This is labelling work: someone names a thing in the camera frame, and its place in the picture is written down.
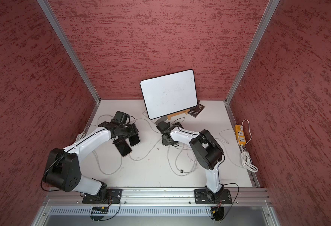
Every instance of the white table surface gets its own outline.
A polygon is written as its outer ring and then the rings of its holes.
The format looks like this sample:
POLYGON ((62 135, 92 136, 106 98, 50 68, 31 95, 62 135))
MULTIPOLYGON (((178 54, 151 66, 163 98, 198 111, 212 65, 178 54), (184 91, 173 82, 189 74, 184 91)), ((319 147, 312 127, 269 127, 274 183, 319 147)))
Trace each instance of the white table surface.
MULTIPOLYGON (((177 115, 172 117, 171 122, 181 117, 186 119, 182 122, 182 126, 191 131, 202 131, 207 129, 214 138, 221 138, 219 132, 225 129, 232 129, 231 122, 228 118, 223 101, 201 101, 204 105, 204 110, 194 118, 190 115, 177 115)), ((109 114, 114 116, 116 111, 125 112, 136 119, 148 119, 142 113, 145 111, 143 100, 102 100, 100 106, 92 121, 92 125, 98 125, 103 121, 110 121, 110 116, 99 116, 109 114)), ((149 119, 154 130, 156 125, 149 119)), ((137 120, 136 127, 139 130, 141 142, 132 147, 131 156, 133 159, 144 157, 153 145, 161 139, 159 133, 155 133, 150 129, 147 122, 137 120)), ((94 126, 90 127, 89 131, 93 131, 94 126)), ((221 133, 227 139, 229 144, 224 144, 217 140, 223 151, 228 153, 232 161, 241 166, 240 150, 237 146, 237 141, 232 130, 227 130, 221 133)), ((187 176, 175 175, 168 165, 167 146, 163 146, 161 141, 154 147, 150 154, 143 160, 135 162, 128 156, 123 157, 121 169, 113 175, 104 175, 98 169, 96 160, 93 154, 89 154, 81 163, 82 174, 105 182, 109 187, 204 187, 206 184, 205 170, 198 164, 198 169, 187 176)), ((100 167, 105 173, 112 173, 118 169, 121 162, 121 155, 117 148, 110 141, 105 142, 95 149, 99 156, 100 167)), ((175 147, 169 149, 169 161, 173 170, 177 173, 175 167, 175 158, 181 150, 175 147)), ((237 183, 240 187, 252 187, 249 175, 246 169, 235 166, 230 162, 226 153, 225 161, 219 167, 220 179, 223 184, 237 183)), ((177 166, 179 169, 189 171, 193 162, 188 158, 186 150, 178 157, 177 166)), ((227 187, 236 187, 236 185, 227 185, 227 187)))

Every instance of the ventilation grille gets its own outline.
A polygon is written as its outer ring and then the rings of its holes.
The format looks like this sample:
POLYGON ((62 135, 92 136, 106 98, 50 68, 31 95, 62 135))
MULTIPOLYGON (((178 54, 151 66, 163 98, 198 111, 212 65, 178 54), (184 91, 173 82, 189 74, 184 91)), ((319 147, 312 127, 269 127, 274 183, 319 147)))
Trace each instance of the ventilation grille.
MULTIPOLYGON (((111 206, 107 214, 115 215, 119 206, 111 206)), ((54 206, 49 215, 90 215, 90 206, 54 206)), ((211 214, 208 206, 121 206, 119 216, 208 216, 211 214)))

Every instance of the yellow power strip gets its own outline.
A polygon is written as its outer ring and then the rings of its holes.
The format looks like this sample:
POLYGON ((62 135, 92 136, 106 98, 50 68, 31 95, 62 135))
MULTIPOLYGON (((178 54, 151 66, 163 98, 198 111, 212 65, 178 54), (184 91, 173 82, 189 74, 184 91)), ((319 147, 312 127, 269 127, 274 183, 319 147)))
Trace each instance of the yellow power strip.
POLYGON ((240 130, 240 125, 235 125, 234 131, 235 131, 235 134, 236 134, 236 138, 238 137, 239 145, 243 144, 243 146, 244 146, 246 144, 246 138, 244 137, 243 130, 242 131, 240 130))

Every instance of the red textured wall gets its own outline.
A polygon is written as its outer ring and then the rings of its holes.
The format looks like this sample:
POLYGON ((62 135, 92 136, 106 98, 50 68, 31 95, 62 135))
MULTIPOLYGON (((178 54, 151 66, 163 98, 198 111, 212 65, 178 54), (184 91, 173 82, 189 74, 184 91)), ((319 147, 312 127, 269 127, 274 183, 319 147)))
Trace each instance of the red textured wall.
POLYGON ((95 101, 36 0, 0 1, 0 225, 30 225, 47 155, 95 101))
POLYGON ((200 99, 225 99, 268 0, 49 0, 101 98, 193 69, 200 99))
POLYGON ((331 1, 280 2, 231 108, 281 224, 330 226, 331 1))

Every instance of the white cable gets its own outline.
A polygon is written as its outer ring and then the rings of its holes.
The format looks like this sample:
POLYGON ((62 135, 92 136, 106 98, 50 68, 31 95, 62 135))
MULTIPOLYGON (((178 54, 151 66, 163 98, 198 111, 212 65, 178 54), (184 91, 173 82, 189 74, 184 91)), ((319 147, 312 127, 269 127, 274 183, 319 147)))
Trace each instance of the white cable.
POLYGON ((250 133, 250 136, 251 136, 251 137, 250 137, 250 139, 249 139, 249 141, 247 141, 247 142, 246 142, 246 144, 247 144, 247 143, 248 143, 248 142, 250 142, 250 141, 251 141, 251 139, 252 139, 251 128, 250 128, 250 127, 251 127, 251 125, 250 125, 250 122, 249 122, 249 120, 246 120, 246 119, 245 119, 245 120, 243 120, 243 121, 242 121, 242 125, 241 125, 241 126, 242 126, 242 128, 243 128, 243 122, 244 122, 244 121, 247 121, 247 122, 248 122, 248 132, 250 133))
POLYGON ((235 131, 233 130, 233 129, 225 129, 225 130, 222 130, 221 132, 219 132, 219 136, 227 143, 227 144, 229 144, 229 142, 226 140, 226 138, 224 138, 222 135, 221 135, 221 133, 223 132, 223 131, 226 131, 226 130, 232 130, 233 131, 233 133, 234 133, 234 135, 235 135, 235 131))
POLYGON ((168 146, 167 160, 168 160, 168 164, 169 164, 170 169, 172 170, 172 172, 173 172, 175 175, 177 175, 177 176, 187 176, 187 175, 189 175, 189 174, 191 174, 192 172, 195 171, 195 169, 193 170, 193 168, 192 168, 192 169, 190 170, 190 173, 187 173, 187 174, 185 174, 185 175, 179 175, 179 174, 176 174, 176 172, 174 172, 174 170, 172 169, 172 166, 170 165, 170 162, 169 162, 169 148, 170 148, 170 146, 168 146))
POLYGON ((242 151, 240 154, 240 159, 244 168, 248 169, 251 172, 258 172, 258 168, 255 165, 252 165, 251 157, 248 151, 242 151))
MULTIPOLYGON (((179 157, 179 155, 182 153, 182 151, 183 151, 184 149, 182 149, 180 152, 179 152, 179 154, 177 155, 177 157, 176 157, 176 168, 177 168, 177 170, 179 171, 179 172, 181 172, 181 170, 180 169, 178 169, 178 166, 177 166, 177 159, 178 159, 178 157, 179 157)), ((193 166, 192 166, 192 169, 194 168, 194 164, 195 164, 195 169, 197 169, 197 163, 194 161, 194 160, 192 160, 194 163, 193 163, 193 166)))
POLYGON ((160 133, 160 132, 158 132, 158 131, 156 131, 156 130, 153 129, 153 127, 150 125, 150 123, 149 123, 148 120, 146 120, 146 119, 142 119, 142 120, 145 120, 145 121, 149 124, 150 129, 152 129, 154 132, 156 132, 156 133, 160 133))
POLYGON ((233 165, 235 165, 235 166, 238 166, 239 168, 243 168, 243 169, 244 169, 243 166, 239 166, 239 165, 235 164, 235 163, 231 160, 231 158, 230 158, 229 155, 228 155, 228 152, 227 152, 226 146, 223 144, 223 143, 226 143, 226 142, 222 141, 222 140, 219 139, 219 138, 216 138, 216 140, 219 140, 220 142, 222 142, 222 145, 223 145, 223 147, 224 147, 224 150, 225 150, 225 152, 226 152, 226 155, 227 155, 228 159, 231 161, 231 163, 232 163, 233 165))
POLYGON ((112 174, 115 174, 116 172, 118 172, 118 170, 120 169, 120 167, 121 167, 121 165, 122 165, 122 163, 123 163, 123 157, 120 156, 120 166, 119 166, 119 168, 118 168, 115 172, 113 172, 113 173, 111 173, 111 174, 107 174, 107 173, 103 172, 103 171, 101 170, 101 168, 100 168, 99 157, 97 156, 96 151, 94 150, 94 151, 92 151, 92 153, 93 153, 94 156, 95 156, 95 160, 96 160, 96 163, 98 164, 98 167, 99 167, 100 172, 101 172, 102 174, 105 174, 105 175, 112 175, 112 174))
POLYGON ((191 148, 188 148, 188 145, 187 145, 187 147, 186 148, 184 148, 184 145, 183 145, 183 147, 182 148, 177 148, 177 147, 175 147, 175 146, 173 146, 175 149, 178 149, 178 150, 187 150, 187 156, 188 156, 188 158, 191 160, 191 161, 193 161, 194 162, 194 160, 189 156, 189 154, 188 154, 188 150, 192 150, 191 148))
POLYGON ((87 128, 91 127, 91 126, 92 126, 92 125, 88 125, 87 127, 85 127, 85 129, 83 130, 83 132, 80 133, 80 134, 78 134, 78 135, 76 136, 75 142, 78 142, 79 140, 81 140, 82 138, 84 138, 84 137, 86 136, 86 132, 85 132, 85 130, 86 130, 87 128))
POLYGON ((133 161, 140 161, 140 160, 143 160, 143 159, 145 159, 148 155, 149 155, 149 153, 153 150, 153 148, 159 143, 159 141, 161 141, 162 139, 159 139, 155 144, 154 144, 154 146, 152 147, 152 149, 150 149, 150 151, 147 153, 147 155, 146 156, 144 156, 144 157, 142 157, 141 159, 139 159, 139 160, 135 160, 135 159, 133 159, 131 156, 130 156, 130 154, 128 154, 128 156, 129 156, 129 158, 131 159, 131 160, 133 160, 133 161))
POLYGON ((110 116, 110 117, 114 118, 114 116, 112 116, 112 115, 100 115, 99 118, 98 118, 98 120, 97 120, 97 122, 96 122, 96 124, 99 124, 99 119, 100 119, 101 117, 103 117, 103 116, 110 116))

